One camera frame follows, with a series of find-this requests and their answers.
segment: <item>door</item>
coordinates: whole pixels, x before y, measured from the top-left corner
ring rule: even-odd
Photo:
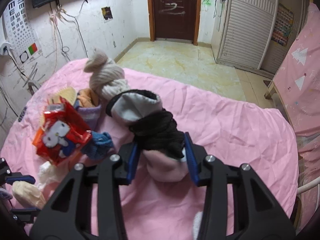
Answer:
[[[192,41],[196,0],[153,0],[156,38]]]

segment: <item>metal screw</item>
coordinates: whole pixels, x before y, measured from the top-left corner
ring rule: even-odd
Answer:
[[[113,155],[110,156],[110,160],[112,162],[117,162],[117,161],[120,160],[120,156],[118,154],[113,154]]]
[[[75,165],[75,170],[76,170],[76,171],[80,171],[80,170],[83,169],[83,167],[84,167],[83,163],[77,163],[77,164]]]
[[[216,160],[216,157],[214,157],[213,155],[207,155],[207,156],[205,157],[205,160],[206,160],[207,162],[209,162],[209,163],[212,163],[212,162],[214,162],[214,161]]]
[[[241,169],[243,169],[244,171],[248,171],[251,169],[250,165],[247,163],[244,163],[241,165]]]

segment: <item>pink sock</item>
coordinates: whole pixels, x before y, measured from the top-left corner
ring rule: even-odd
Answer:
[[[147,169],[154,180],[177,182],[181,181],[188,173],[186,157],[175,160],[156,150],[143,150],[142,154],[147,159]]]

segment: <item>tiled floor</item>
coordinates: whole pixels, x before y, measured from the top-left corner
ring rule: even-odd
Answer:
[[[255,103],[262,108],[273,107],[272,100],[264,98],[267,87],[263,80],[269,79],[215,64],[209,48],[169,41],[138,42],[118,64],[171,78],[224,97]]]

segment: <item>bed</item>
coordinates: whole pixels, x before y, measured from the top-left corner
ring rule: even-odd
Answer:
[[[320,196],[320,11],[311,3],[307,22],[273,78],[266,98],[277,93],[297,137],[300,156],[298,231],[319,206]]]
[[[61,88],[88,87],[90,75],[83,72],[86,61],[72,61],[57,71],[27,103],[22,121],[13,124],[0,154],[13,172],[37,179],[44,160],[35,154],[32,140],[39,128],[40,111],[47,97]],[[193,142],[204,146],[208,154],[233,166],[249,163],[290,217],[298,186],[297,145],[292,127],[277,109],[261,109],[255,104],[130,69],[125,69],[125,75],[131,88],[159,94],[164,107],[173,113],[178,129],[188,131]],[[132,141],[129,130],[106,114],[101,115],[98,123],[96,130],[107,131],[117,150]],[[177,183],[154,181],[145,162],[141,158],[133,184],[120,188],[128,238],[191,240],[193,219],[203,210],[205,189],[195,187],[189,175]],[[97,211],[93,196],[95,234]],[[21,207],[15,200],[12,204]],[[232,207],[232,192],[228,192],[228,235],[233,232]]]

